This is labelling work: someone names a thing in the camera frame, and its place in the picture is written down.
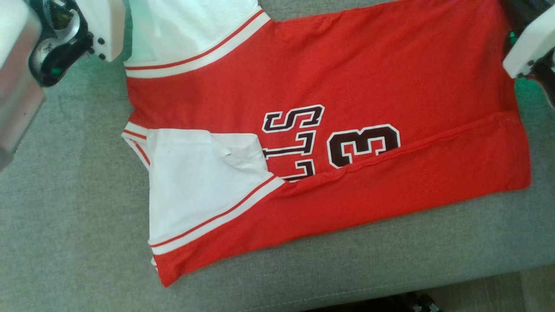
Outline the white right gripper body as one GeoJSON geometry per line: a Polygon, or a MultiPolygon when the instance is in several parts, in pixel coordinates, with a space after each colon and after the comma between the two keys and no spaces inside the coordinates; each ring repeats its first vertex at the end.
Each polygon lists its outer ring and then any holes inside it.
{"type": "Polygon", "coordinates": [[[555,5],[552,0],[502,0],[510,30],[502,65],[511,78],[536,81],[555,105],[555,5]]]}

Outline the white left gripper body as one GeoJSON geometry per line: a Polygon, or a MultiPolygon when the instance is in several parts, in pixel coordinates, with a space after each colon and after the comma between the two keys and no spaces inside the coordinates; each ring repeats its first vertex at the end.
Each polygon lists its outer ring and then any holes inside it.
{"type": "Polygon", "coordinates": [[[122,0],[30,0],[42,31],[29,57],[41,87],[59,83],[84,55],[105,62],[123,49],[126,10],[122,0]]]}

